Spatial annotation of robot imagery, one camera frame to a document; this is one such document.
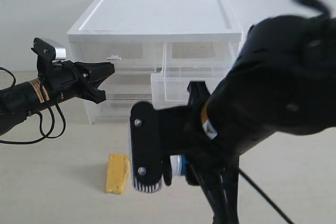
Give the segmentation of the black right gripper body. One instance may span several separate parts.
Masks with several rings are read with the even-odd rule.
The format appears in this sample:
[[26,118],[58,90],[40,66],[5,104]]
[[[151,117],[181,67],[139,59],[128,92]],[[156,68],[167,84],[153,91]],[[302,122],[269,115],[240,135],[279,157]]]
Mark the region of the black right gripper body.
[[187,105],[157,111],[162,152],[181,157],[181,175],[191,186],[235,186],[236,160],[224,160],[203,129],[202,109],[210,96],[207,86],[204,81],[191,81],[187,90]]

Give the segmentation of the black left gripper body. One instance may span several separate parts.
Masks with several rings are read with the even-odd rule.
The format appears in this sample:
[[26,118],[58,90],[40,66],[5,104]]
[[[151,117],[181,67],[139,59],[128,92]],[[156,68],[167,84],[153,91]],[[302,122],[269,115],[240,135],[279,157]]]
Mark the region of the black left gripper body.
[[92,99],[92,64],[54,61],[46,72],[46,90],[51,103],[72,98]]

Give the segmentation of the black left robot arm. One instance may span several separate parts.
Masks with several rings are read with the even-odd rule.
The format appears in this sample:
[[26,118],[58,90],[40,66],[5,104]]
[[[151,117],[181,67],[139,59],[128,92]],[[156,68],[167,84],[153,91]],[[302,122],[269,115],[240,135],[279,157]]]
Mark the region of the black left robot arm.
[[98,87],[115,73],[110,62],[55,61],[38,77],[1,90],[1,135],[28,116],[72,98],[99,104],[106,93]]

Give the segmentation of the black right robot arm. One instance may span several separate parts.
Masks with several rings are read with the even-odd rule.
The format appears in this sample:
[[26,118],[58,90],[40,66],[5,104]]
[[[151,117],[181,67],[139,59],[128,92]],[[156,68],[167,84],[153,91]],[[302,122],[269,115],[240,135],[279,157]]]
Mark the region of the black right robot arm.
[[335,127],[335,19],[267,18],[212,93],[189,91],[188,105],[158,113],[163,151],[186,156],[186,180],[201,186],[214,223],[238,223],[241,155],[277,132]]

